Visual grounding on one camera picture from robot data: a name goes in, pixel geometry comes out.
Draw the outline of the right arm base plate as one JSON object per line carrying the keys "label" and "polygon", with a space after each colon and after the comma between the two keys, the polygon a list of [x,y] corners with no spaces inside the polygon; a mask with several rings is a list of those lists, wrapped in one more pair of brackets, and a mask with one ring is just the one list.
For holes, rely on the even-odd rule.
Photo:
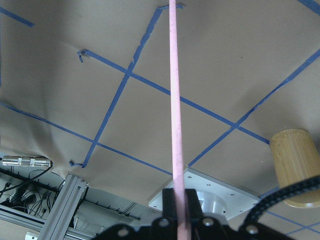
{"label": "right arm base plate", "polygon": [[227,220],[252,209],[260,198],[192,168],[184,170],[184,186],[196,190],[204,213],[224,215]]}

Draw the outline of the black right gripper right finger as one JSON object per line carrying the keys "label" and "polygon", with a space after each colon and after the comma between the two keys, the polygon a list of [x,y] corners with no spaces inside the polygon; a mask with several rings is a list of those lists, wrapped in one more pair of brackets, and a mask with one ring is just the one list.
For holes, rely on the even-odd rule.
{"label": "black right gripper right finger", "polygon": [[196,227],[198,226],[199,220],[203,217],[203,211],[198,199],[197,191],[195,189],[185,189],[185,199],[186,216],[190,226],[190,239],[196,240]]}

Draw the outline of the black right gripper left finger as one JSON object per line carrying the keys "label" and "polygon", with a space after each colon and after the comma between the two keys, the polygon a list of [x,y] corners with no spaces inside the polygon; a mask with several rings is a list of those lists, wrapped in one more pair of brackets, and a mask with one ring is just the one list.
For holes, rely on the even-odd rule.
{"label": "black right gripper left finger", "polygon": [[164,230],[166,240],[177,239],[178,216],[176,197],[173,188],[162,190],[162,219],[161,228]]}

